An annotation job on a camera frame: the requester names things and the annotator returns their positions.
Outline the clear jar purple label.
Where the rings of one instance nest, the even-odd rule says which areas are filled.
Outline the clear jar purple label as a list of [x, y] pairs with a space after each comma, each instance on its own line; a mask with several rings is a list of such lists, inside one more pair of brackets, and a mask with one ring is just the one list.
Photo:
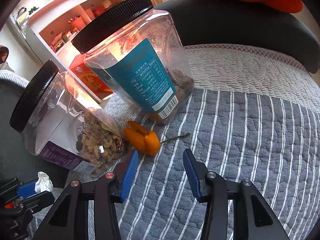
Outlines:
[[51, 60], [28, 83], [9, 124], [33, 155], [89, 176], [104, 173], [127, 153], [112, 116]]

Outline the dark grey sofa cushion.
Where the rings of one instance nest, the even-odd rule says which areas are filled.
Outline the dark grey sofa cushion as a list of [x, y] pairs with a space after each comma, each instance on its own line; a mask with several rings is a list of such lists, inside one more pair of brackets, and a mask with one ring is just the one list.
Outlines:
[[155, 7], [169, 12], [184, 46], [240, 44], [274, 50], [319, 70], [319, 41], [295, 16], [262, 3], [237, 0], [168, 0]]

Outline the grey striped quilted cover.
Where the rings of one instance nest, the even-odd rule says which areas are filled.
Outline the grey striped quilted cover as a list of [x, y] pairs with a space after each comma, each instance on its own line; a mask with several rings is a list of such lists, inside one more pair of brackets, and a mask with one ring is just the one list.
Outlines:
[[251, 180], [290, 239], [319, 219], [319, 86], [297, 60], [241, 45], [186, 46], [195, 88], [176, 118], [158, 126], [112, 96], [105, 111], [134, 120], [164, 143], [140, 156], [128, 198], [116, 205], [122, 239], [199, 239], [206, 206], [193, 197], [186, 148], [231, 181]]

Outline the orange peel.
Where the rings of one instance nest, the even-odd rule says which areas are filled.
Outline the orange peel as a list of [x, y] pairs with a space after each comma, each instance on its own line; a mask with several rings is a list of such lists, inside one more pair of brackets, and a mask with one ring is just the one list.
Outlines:
[[146, 130], [135, 121], [127, 121], [128, 128], [124, 134], [129, 143], [141, 154], [155, 156], [161, 147], [161, 143], [154, 131]]

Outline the white tissue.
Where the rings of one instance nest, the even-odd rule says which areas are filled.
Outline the white tissue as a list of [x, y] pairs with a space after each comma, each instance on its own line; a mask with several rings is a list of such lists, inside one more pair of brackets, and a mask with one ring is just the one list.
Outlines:
[[52, 192], [54, 187], [48, 174], [46, 174], [45, 172], [39, 171], [37, 175], [38, 175], [38, 180], [35, 183], [35, 188], [34, 188], [35, 192], [36, 193], [41, 193], [44, 191]]

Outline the red box on shelf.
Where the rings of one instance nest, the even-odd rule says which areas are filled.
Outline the red box on shelf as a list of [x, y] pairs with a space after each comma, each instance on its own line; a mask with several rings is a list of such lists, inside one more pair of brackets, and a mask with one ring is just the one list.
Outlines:
[[76, 55], [69, 69], [100, 99], [113, 93], [93, 71], [84, 64], [84, 55]]

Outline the thin green stem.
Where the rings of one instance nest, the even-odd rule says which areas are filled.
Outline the thin green stem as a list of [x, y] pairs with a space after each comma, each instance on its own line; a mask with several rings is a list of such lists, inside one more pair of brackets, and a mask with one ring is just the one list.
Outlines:
[[164, 144], [166, 142], [170, 142], [170, 141], [173, 141], [173, 140], [181, 139], [181, 138], [187, 137], [189, 135], [191, 135], [190, 132], [182, 134], [182, 135], [178, 135], [178, 136], [175, 136], [175, 137], [172, 137], [172, 138], [168, 138], [168, 139], [165, 139], [165, 140], [161, 141], [160, 144]]

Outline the white bookshelf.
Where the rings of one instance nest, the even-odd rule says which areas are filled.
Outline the white bookshelf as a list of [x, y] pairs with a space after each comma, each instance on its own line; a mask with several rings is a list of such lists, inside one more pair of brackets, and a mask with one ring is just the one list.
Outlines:
[[[68, 70], [79, 54], [70, 41], [53, 43], [63, 34], [75, 35], [94, 18], [98, 9], [123, 0], [21, 0], [10, 14], [7, 24], [17, 36], [36, 66], [22, 67], [18, 73], [30, 79], [39, 64], [48, 59], [62, 70]], [[165, 0], [151, 0], [154, 5]]]

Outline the clear jar teal label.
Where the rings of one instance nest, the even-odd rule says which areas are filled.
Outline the clear jar teal label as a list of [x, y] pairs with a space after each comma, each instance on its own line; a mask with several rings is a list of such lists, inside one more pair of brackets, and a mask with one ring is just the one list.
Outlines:
[[85, 65], [125, 102], [168, 124], [194, 80], [174, 20], [151, 0], [124, 0], [72, 39]]

